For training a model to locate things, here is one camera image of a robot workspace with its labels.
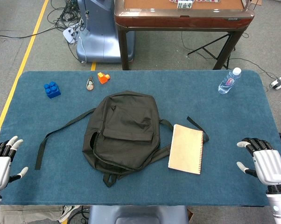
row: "plastic bottle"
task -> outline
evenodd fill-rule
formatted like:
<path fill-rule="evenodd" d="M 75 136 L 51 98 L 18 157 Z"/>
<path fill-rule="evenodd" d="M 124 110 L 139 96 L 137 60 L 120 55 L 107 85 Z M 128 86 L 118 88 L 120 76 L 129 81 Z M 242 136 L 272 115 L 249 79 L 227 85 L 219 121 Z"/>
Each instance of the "plastic bottle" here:
<path fill-rule="evenodd" d="M 241 77 L 241 69 L 234 68 L 234 70 L 230 70 L 229 74 L 224 78 L 224 80 L 219 84 L 218 92 L 220 94 L 226 94 L 230 89 L 235 85 L 238 79 Z"/>

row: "orange lego block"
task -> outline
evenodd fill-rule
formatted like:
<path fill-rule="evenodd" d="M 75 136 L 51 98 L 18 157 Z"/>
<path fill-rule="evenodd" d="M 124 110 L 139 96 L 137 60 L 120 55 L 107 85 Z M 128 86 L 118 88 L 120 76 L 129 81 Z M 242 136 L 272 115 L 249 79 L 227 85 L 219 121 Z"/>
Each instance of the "orange lego block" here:
<path fill-rule="evenodd" d="M 99 82 L 100 82 L 101 84 L 106 83 L 106 82 L 110 79 L 110 76 L 109 76 L 108 74 L 105 75 L 105 74 L 102 73 L 102 72 L 99 72 L 97 75 L 98 75 Z"/>

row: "pants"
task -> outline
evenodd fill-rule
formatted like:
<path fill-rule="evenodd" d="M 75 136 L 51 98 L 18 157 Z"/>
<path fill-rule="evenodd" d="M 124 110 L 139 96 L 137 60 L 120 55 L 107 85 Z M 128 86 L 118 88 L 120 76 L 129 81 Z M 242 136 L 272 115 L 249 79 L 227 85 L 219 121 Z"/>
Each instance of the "pants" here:
<path fill-rule="evenodd" d="M 56 221 L 62 213 L 62 205 L 1 205 L 0 224 L 28 224 L 46 218 Z"/>

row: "yellow floor line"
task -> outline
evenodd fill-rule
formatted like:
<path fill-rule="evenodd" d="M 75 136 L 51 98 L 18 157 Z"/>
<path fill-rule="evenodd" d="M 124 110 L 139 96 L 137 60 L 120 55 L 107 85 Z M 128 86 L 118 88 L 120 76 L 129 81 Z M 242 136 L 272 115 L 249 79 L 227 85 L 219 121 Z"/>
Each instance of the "yellow floor line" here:
<path fill-rule="evenodd" d="M 91 66 L 91 71 L 95 71 L 96 70 L 96 62 L 92 62 L 92 66 Z"/>
<path fill-rule="evenodd" d="M 46 6 L 47 6 L 48 1 L 49 1 L 49 0 L 45 0 L 45 1 L 44 1 L 43 7 L 42 7 L 42 9 L 41 9 L 39 18 L 38 18 L 37 23 L 36 23 L 36 26 L 35 26 L 35 29 L 34 29 L 34 31 L 33 31 L 33 34 L 36 34 L 36 33 L 38 32 L 38 29 L 39 29 L 39 27 L 40 27 L 40 24 L 41 24 L 41 21 L 42 21 L 42 18 L 43 18 L 44 12 L 45 12 L 45 8 L 46 8 Z M 2 126 L 2 123 L 4 122 L 5 116 L 6 116 L 6 114 L 7 114 L 8 108 L 9 108 L 9 106 L 10 106 L 12 97 L 13 97 L 14 92 L 15 92 L 15 88 L 16 88 L 18 79 L 19 79 L 19 77 L 21 76 L 21 74 L 22 74 L 22 72 L 23 72 L 23 70 L 24 70 L 25 64 L 26 64 L 26 62 L 27 62 L 27 60 L 28 60 L 29 53 L 30 53 L 30 51 L 31 51 L 31 49 L 32 49 L 32 47 L 33 47 L 35 38 L 36 38 L 36 36 L 32 36 L 32 37 L 30 38 L 30 42 L 29 42 L 29 44 L 28 44 L 28 48 L 27 48 L 27 50 L 26 50 L 26 52 L 25 52 L 25 54 L 24 54 L 23 60 L 22 60 L 21 65 L 20 65 L 20 68 L 19 68 L 19 70 L 18 70 L 18 72 L 17 72 L 17 75 L 16 75 L 16 78 L 15 78 L 15 80 L 14 80 L 12 89 L 11 89 L 10 94 L 9 94 L 9 96 L 8 96 L 8 99 L 7 99 L 6 103 L 5 103 L 4 109 L 3 109 L 2 112 L 1 112 L 1 115 L 0 115 L 0 128 L 1 128 L 1 126 Z"/>

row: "table leg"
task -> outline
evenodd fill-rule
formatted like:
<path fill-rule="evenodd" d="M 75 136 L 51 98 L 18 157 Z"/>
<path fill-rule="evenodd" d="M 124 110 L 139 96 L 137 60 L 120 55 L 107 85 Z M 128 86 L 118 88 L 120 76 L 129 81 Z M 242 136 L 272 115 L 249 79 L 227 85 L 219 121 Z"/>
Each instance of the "table leg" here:
<path fill-rule="evenodd" d="M 126 31 L 118 30 L 122 70 L 129 70 Z"/>
<path fill-rule="evenodd" d="M 222 48 L 221 52 L 219 53 L 217 62 L 213 68 L 213 70 L 220 70 L 223 65 L 225 64 L 226 60 L 230 56 L 231 52 L 233 51 L 234 47 L 236 46 L 238 40 L 242 36 L 244 31 L 234 31 L 231 32 L 231 35 L 225 42 L 224 47 Z"/>

